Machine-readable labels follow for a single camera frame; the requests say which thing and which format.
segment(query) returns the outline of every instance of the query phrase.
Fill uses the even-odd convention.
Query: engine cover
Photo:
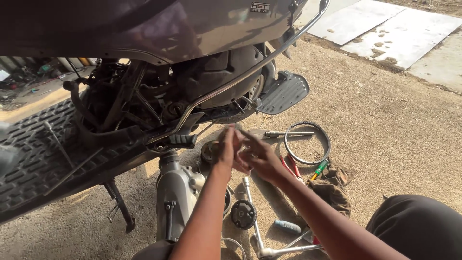
[[[196,59],[194,64],[177,77],[179,91],[191,102],[238,77],[262,59],[263,54],[253,45]],[[260,74],[261,69],[198,107],[206,109],[224,106],[237,100],[258,84]]]

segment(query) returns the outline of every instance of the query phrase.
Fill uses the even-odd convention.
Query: green screwdriver
[[[315,171],[315,174],[313,175],[313,177],[311,177],[311,179],[312,180],[316,179],[322,173],[322,170],[324,170],[324,168],[327,166],[328,163],[329,163],[329,160],[327,159],[323,160],[319,164],[318,169]]]

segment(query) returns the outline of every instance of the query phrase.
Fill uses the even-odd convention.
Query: brown cloth
[[[315,179],[309,180],[309,187],[325,202],[346,217],[350,217],[351,205],[345,193],[345,186],[353,180],[356,171],[332,162]]]

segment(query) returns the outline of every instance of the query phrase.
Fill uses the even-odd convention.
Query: pillion footrest
[[[288,70],[279,71],[278,79],[262,94],[261,105],[256,110],[269,115],[282,113],[305,98],[309,92],[310,86],[302,75]]]

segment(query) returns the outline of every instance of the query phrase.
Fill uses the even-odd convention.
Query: scooter
[[[109,220],[120,210],[129,233],[135,218],[115,177],[160,157],[157,238],[178,239],[206,181],[180,165],[176,150],[195,147],[198,135],[190,133],[207,122],[279,114],[308,95],[303,76],[275,78],[274,66],[279,54],[290,58],[288,47],[330,2],[321,0],[296,31],[306,1],[82,0],[68,12],[53,2],[10,3],[21,12],[0,17],[0,31],[11,36],[0,39],[0,55],[99,57],[101,64],[63,82],[69,99],[5,131],[0,146],[15,149],[0,149],[9,158],[0,160],[0,223],[102,185],[117,202]],[[80,83],[88,86],[82,93]]]

